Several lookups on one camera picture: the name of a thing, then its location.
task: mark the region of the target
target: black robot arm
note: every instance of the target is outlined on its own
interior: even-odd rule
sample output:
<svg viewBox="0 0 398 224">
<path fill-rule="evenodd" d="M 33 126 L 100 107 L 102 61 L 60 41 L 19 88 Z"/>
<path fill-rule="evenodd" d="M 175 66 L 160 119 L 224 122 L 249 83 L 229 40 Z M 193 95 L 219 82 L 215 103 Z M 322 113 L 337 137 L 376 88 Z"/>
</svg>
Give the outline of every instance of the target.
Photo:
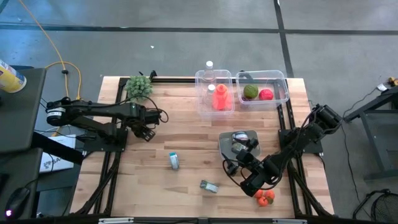
<svg viewBox="0 0 398 224">
<path fill-rule="evenodd" d="M 258 142 L 253 139 L 240 141 L 246 146 L 236 156 L 238 165 L 251 172 L 251 175 L 240 183 L 246 195 L 252 197 L 264 183 L 275 187 L 282 178 L 282 173 L 289 161 L 297 154 L 302 154 L 305 147 L 311 142 L 321 140 L 326 134 L 333 134 L 341 125 L 342 118 L 329 106 L 316 105 L 307 116 L 301 128 L 294 128 L 280 143 L 280 152 L 268 155 L 262 161 L 256 159 L 251 153 Z"/>
<path fill-rule="evenodd" d="M 92 131 L 108 143 L 118 141 L 120 128 L 114 123 L 100 123 L 86 116 L 104 116 L 121 120 L 121 127 L 131 128 L 138 137 L 150 141 L 154 136 L 149 124 L 158 125 L 163 110 L 147 109 L 132 102 L 116 104 L 72 101 L 68 97 L 47 103 L 47 122 L 52 126 L 72 125 Z"/>
</svg>

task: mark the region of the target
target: gray plate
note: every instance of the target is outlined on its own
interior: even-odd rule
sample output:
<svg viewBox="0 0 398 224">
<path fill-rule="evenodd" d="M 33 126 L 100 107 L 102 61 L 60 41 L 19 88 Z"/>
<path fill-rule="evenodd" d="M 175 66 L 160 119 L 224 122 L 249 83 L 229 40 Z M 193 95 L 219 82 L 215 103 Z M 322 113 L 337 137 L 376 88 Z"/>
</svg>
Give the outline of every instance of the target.
<svg viewBox="0 0 398 224">
<path fill-rule="evenodd" d="M 221 153 L 226 155 L 228 159 L 236 159 L 236 155 L 231 149 L 232 149 L 232 134 L 236 133 L 238 131 L 232 131 L 232 132 L 227 132 L 227 133 L 221 133 L 218 137 L 218 147 L 220 149 L 220 156 L 222 160 L 224 160 L 224 157 Z M 244 131 L 249 139 L 251 138 L 256 138 L 258 139 L 257 132 L 255 130 L 245 130 Z M 254 155 L 254 157 L 260 156 L 261 155 L 261 148 L 260 145 L 258 145 L 255 149 L 251 151 L 251 154 Z"/>
</svg>

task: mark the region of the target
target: black desk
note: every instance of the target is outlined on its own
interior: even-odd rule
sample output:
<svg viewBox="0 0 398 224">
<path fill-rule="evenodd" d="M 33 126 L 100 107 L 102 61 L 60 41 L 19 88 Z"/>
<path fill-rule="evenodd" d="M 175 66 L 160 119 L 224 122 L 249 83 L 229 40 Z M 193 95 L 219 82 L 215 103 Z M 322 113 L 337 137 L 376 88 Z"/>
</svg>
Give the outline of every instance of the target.
<svg viewBox="0 0 398 224">
<path fill-rule="evenodd" d="M 361 118 L 368 136 L 379 172 L 368 174 L 364 180 L 398 177 L 398 168 L 393 164 L 390 152 L 397 152 L 398 110 L 377 110 L 381 106 L 398 100 L 398 86 L 381 93 L 356 111 L 344 117 L 346 122 Z"/>
<path fill-rule="evenodd" d="M 0 147 L 1 153 L 23 151 L 30 148 L 33 130 L 45 80 L 45 69 L 19 70 L 27 83 L 17 93 L 0 91 Z"/>
<path fill-rule="evenodd" d="M 10 194 L 39 176 L 42 153 L 61 157 L 81 164 L 83 156 L 62 144 L 34 132 L 37 112 L 45 80 L 45 69 L 18 70 L 27 79 L 26 86 L 17 93 L 0 91 L 0 173 L 9 174 L 0 192 L 0 220 Z M 24 213 L 19 219 L 32 216 L 37 198 L 37 182 L 29 185 L 30 195 Z"/>
</svg>

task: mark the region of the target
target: orange tomato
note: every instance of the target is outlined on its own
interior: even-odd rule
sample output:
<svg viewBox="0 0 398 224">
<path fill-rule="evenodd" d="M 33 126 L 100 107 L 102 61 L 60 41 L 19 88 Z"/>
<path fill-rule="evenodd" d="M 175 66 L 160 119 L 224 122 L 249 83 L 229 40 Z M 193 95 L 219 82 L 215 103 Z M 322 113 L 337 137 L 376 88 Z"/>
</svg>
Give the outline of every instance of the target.
<svg viewBox="0 0 398 224">
<path fill-rule="evenodd" d="M 267 190 L 266 194 L 264 195 L 266 198 L 271 198 L 271 199 L 275 199 L 275 193 L 273 190 Z"/>
<path fill-rule="evenodd" d="M 263 195 L 264 191 L 263 190 L 258 190 L 253 197 L 255 198 L 261 198 Z"/>
<path fill-rule="evenodd" d="M 260 207 L 265 207 L 268 205 L 268 200 L 265 197 L 259 198 L 257 202 L 259 203 Z"/>
</svg>

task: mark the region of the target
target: computer mouse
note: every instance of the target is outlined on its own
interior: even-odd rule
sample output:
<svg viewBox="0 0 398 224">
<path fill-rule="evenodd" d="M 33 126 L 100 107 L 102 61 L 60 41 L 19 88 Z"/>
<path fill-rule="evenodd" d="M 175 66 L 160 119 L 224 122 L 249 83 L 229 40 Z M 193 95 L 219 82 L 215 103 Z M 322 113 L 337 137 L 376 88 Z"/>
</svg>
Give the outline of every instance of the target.
<svg viewBox="0 0 398 224">
<path fill-rule="evenodd" d="M 29 198 L 30 190 L 26 187 L 16 189 L 10 196 L 6 204 L 6 219 L 14 220 L 24 213 L 25 204 Z"/>
</svg>

